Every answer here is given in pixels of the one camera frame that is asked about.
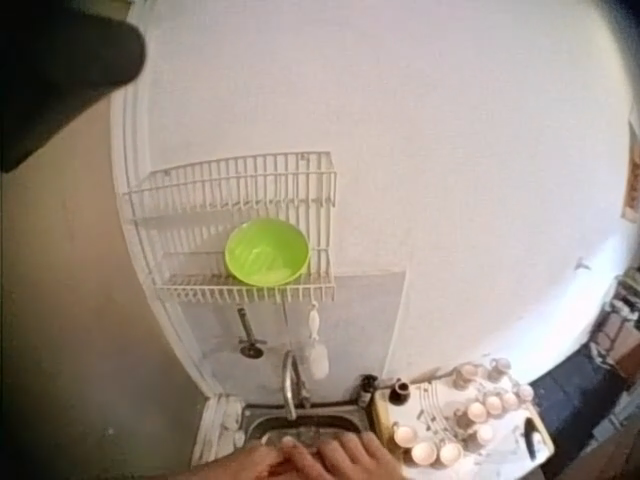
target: stainless steel sink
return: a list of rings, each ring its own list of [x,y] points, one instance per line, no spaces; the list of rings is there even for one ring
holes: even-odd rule
[[[245,442],[259,440],[266,445],[278,445],[290,436],[312,448],[318,441],[341,432],[370,430],[364,410],[354,404],[335,404],[298,409],[297,418],[289,420],[284,407],[247,406],[240,428]]]

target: tap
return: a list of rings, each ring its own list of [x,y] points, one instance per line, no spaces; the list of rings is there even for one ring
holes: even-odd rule
[[[304,408],[311,407],[311,396],[300,375],[298,359],[291,350],[287,350],[282,362],[282,393],[284,409],[289,420],[295,420],[298,417],[296,403],[301,403]]]

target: white wire dish rack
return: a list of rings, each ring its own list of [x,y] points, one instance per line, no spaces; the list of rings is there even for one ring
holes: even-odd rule
[[[123,212],[150,246],[150,281],[164,300],[333,300],[329,246],[336,183],[329,152],[224,158],[152,172],[123,195]],[[227,272],[229,235],[260,217],[286,220],[309,241],[309,265],[288,285],[252,287]]]

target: human hand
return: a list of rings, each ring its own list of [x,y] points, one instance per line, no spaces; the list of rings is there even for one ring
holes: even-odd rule
[[[280,450],[257,443],[196,467],[175,480],[267,479],[271,478],[272,469],[283,460],[284,456]]]
[[[402,480],[400,465],[371,432],[343,433],[318,445],[319,460],[293,438],[282,453],[301,480]]]

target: green bowl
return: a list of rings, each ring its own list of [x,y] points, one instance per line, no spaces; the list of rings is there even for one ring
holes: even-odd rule
[[[257,218],[236,228],[224,249],[231,274],[256,287],[277,287],[296,279],[310,255],[304,233],[276,218]]]

